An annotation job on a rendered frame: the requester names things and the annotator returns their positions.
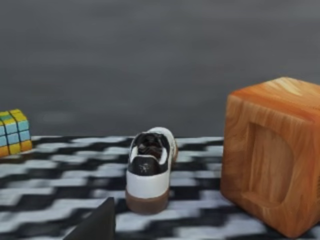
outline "wooden letter block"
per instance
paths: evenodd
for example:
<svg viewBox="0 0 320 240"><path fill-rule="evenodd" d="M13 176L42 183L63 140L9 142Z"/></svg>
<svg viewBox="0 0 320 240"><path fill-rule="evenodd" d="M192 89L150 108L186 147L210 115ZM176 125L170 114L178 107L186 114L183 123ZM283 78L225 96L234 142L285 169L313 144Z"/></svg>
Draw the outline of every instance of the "wooden letter block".
<svg viewBox="0 0 320 240"><path fill-rule="evenodd" d="M288 77L227 98L221 193L289 238L320 220L320 86Z"/></svg>

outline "table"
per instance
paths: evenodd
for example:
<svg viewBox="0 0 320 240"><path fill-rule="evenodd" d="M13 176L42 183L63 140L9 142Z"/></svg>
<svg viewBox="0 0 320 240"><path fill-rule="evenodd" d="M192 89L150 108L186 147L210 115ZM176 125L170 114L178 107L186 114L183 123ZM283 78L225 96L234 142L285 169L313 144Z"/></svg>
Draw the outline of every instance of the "table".
<svg viewBox="0 0 320 240"><path fill-rule="evenodd" d="M168 208L140 216L124 189L132 137L35 136L0 162L0 239L61 240L107 197L117 240L285 239L219 192L223 138L178 138ZM302 236L320 239L320 225Z"/></svg>

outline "wood grain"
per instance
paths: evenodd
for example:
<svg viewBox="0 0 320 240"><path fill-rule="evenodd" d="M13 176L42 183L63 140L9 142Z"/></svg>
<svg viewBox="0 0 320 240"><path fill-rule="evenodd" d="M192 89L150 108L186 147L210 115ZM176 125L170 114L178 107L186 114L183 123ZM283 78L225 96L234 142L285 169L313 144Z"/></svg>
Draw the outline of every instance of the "wood grain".
<svg viewBox="0 0 320 240"><path fill-rule="evenodd" d="M289 238L320 220L320 86L281 77L227 98L222 194Z"/></svg>

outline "dark gray backdrop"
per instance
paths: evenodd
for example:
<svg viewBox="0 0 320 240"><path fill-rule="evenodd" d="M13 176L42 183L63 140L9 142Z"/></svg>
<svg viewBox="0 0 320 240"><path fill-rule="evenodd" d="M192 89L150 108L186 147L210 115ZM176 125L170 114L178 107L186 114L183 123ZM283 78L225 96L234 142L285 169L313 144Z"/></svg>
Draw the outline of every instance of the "dark gray backdrop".
<svg viewBox="0 0 320 240"><path fill-rule="evenodd" d="M0 109L33 135L222 136L227 94L320 83L318 0L1 0Z"/></svg>

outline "black triangular object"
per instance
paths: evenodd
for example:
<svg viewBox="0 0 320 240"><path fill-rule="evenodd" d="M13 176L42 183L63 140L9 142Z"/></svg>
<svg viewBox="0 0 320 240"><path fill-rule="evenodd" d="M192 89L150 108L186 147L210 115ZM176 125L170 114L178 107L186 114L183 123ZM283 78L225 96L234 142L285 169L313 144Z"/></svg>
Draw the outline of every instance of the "black triangular object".
<svg viewBox="0 0 320 240"><path fill-rule="evenodd" d="M115 200L108 197L63 240L114 240Z"/></svg>

